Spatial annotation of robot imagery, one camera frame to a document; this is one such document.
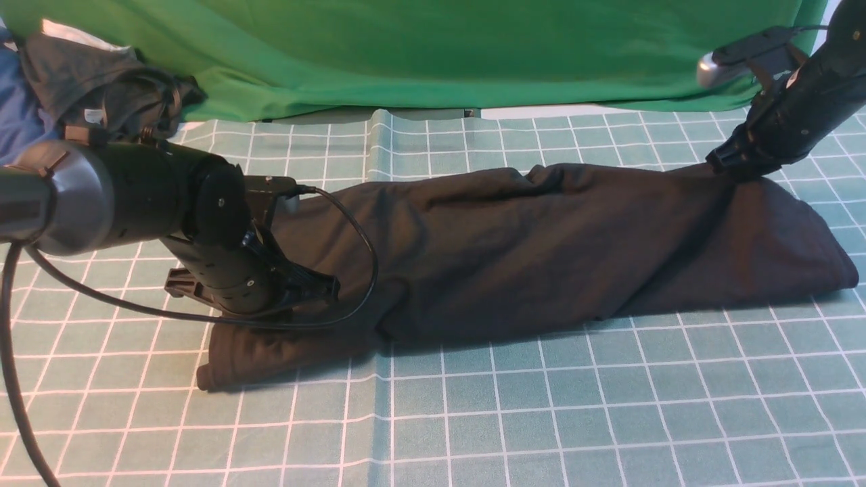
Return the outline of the gray left robot arm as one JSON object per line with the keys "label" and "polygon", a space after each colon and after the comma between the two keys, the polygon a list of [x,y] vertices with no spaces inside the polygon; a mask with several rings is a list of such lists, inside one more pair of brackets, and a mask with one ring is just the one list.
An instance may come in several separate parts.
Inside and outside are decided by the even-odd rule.
{"label": "gray left robot arm", "polygon": [[181,145],[44,141],[2,168],[2,241],[74,256],[158,240],[180,262],[164,288],[232,317],[275,319],[333,303],[333,275],[286,258],[276,216],[303,190],[291,178],[245,175]]}

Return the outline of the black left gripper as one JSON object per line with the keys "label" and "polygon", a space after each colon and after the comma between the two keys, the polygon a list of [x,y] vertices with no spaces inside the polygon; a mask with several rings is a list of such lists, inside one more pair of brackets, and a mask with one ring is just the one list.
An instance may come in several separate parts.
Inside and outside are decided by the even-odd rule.
{"label": "black left gripper", "polygon": [[171,269],[164,289],[239,319],[290,319],[313,302],[334,303],[340,283],[288,260],[270,233],[249,231],[238,246],[205,246],[169,235],[164,245],[181,268]]}

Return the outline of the gray right robot arm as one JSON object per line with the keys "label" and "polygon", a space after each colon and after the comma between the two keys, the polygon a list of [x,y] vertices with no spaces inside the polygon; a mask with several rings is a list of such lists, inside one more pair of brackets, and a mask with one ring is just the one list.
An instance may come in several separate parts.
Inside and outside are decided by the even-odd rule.
{"label": "gray right robot arm", "polygon": [[752,180],[801,161],[863,108],[865,3],[839,3],[811,55],[793,44],[802,31],[773,26],[699,60],[697,80],[706,89],[747,74],[760,83],[746,120],[706,157],[718,175]]}

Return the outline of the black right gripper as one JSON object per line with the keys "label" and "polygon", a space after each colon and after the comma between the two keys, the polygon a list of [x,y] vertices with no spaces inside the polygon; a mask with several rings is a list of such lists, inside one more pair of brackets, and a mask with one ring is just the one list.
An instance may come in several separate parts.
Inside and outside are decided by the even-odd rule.
{"label": "black right gripper", "polygon": [[820,49],[759,93],[746,120],[706,155],[716,175],[755,180],[807,157],[864,106],[864,61]]}

